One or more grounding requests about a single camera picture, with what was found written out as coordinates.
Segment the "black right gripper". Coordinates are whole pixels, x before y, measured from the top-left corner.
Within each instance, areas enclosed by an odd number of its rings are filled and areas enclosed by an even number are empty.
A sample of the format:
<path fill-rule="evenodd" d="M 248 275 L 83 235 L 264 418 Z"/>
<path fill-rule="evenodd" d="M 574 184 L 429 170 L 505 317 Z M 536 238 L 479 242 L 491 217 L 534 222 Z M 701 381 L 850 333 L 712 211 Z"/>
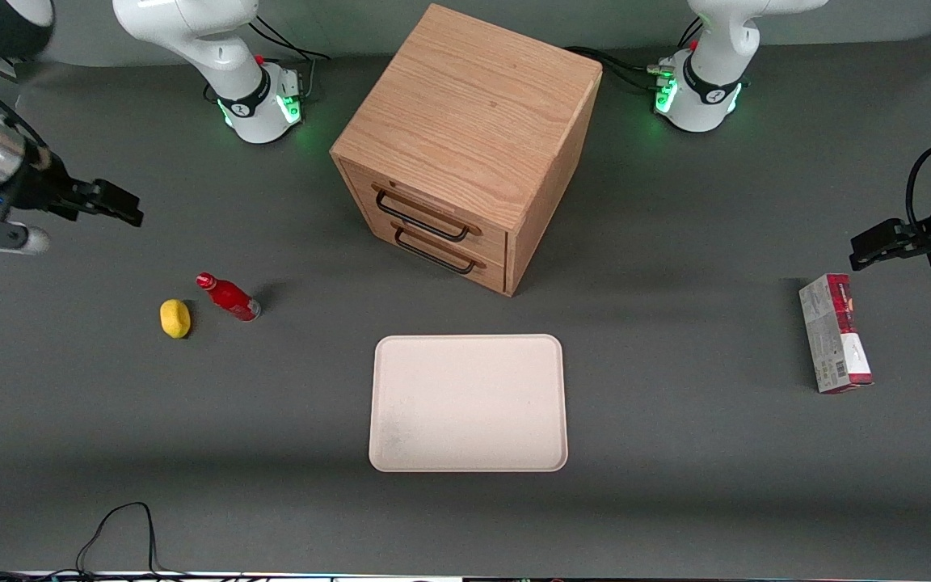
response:
<path fill-rule="evenodd" d="M 136 228 L 143 225 L 139 196 L 104 179 L 78 183 L 59 155 L 45 154 L 40 161 L 22 166 L 15 182 L 11 209 L 54 213 L 70 221 L 77 221 L 80 213 L 106 215 Z"/>

